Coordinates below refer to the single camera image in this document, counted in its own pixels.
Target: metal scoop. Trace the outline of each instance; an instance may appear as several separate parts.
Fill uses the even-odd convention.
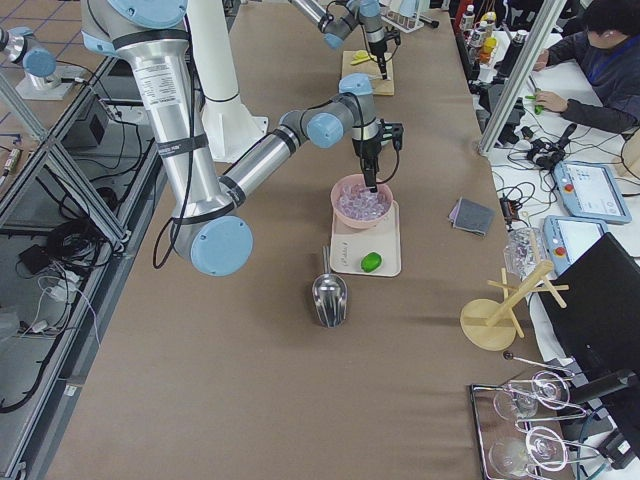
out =
[[[329,247],[322,247],[324,274],[313,282],[311,289],[320,322],[329,328],[340,325],[347,314],[347,284],[329,265]]]

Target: green lime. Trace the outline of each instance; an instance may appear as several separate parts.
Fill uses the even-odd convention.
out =
[[[365,255],[360,261],[360,268],[363,272],[370,273],[382,265],[382,257],[378,252],[371,252]]]

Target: black hair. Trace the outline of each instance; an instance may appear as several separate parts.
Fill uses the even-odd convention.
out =
[[[584,12],[583,24],[596,33],[618,30],[640,35],[640,0],[593,0]]]

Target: person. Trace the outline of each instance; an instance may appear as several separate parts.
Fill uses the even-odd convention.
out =
[[[536,93],[536,105],[570,122],[612,133],[640,124],[640,0],[593,0],[583,16],[585,30],[544,50],[534,70],[575,59],[602,107]]]

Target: scoop handle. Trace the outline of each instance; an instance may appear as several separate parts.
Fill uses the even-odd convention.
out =
[[[322,259],[324,262],[324,273],[331,273],[331,265],[329,264],[329,245],[323,245]]]

